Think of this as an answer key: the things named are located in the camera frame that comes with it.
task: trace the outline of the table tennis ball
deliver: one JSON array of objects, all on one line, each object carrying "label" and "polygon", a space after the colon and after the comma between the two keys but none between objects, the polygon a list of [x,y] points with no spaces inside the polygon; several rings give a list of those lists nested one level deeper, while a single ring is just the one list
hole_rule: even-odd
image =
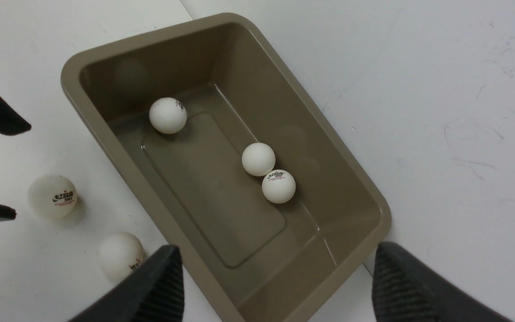
[{"label": "table tennis ball", "polygon": [[27,203],[35,214],[58,219],[75,207],[77,189],[62,175],[43,175],[29,186]]},{"label": "table tennis ball", "polygon": [[285,170],[271,171],[263,178],[262,191],[273,203],[288,202],[295,194],[295,179]]},{"label": "table tennis ball", "polygon": [[129,233],[106,237],[97,250],[97,263],[107,279],[120,282],[137,269],[144,258],[143,245]]},{"label": "table tennis ball", "polygon": [[241,165],[247,173],[261,177],[275,166],[275,153],[265,143],[252,143],[241,154]]},{"label": "table tennis ball", "polygon": [[174,134],[186,125],[186,109],[178,100],[165,97],[160,98],[151,106],[148,114],[152,126],[164,134]]}]

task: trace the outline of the dhs logo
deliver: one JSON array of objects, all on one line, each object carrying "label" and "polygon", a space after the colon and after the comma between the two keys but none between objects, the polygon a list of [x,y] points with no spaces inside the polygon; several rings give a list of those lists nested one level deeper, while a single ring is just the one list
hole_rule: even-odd
[{"label": "dhs logo", "polygon": [[74,191],[66,191],[64,190],[62,194],[55,195],[53,197],[53,202],[57,202],[59,200],[62,200],[63,202],[73,200]]},{"label": "dhs logo", "polygon": [[283,173],[279,171],[275,171],[274,173],[270,173],[270,175],[267,176],[268,179],[272,178],[281,178],[283,177]]}]

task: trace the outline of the plastic tray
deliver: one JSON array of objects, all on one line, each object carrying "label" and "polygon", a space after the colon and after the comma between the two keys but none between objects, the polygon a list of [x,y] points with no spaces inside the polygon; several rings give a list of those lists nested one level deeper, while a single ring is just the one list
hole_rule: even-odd
[{"label": "plastic tray", "polygon": [[[72,57],[63,89],[225,322],[306,321],[390,228],[386,201],[257,28],[220,14]],[[188,122],[156,132],[175,97]],[[241,153],[269,144],[296,195],[269,203]]]}]

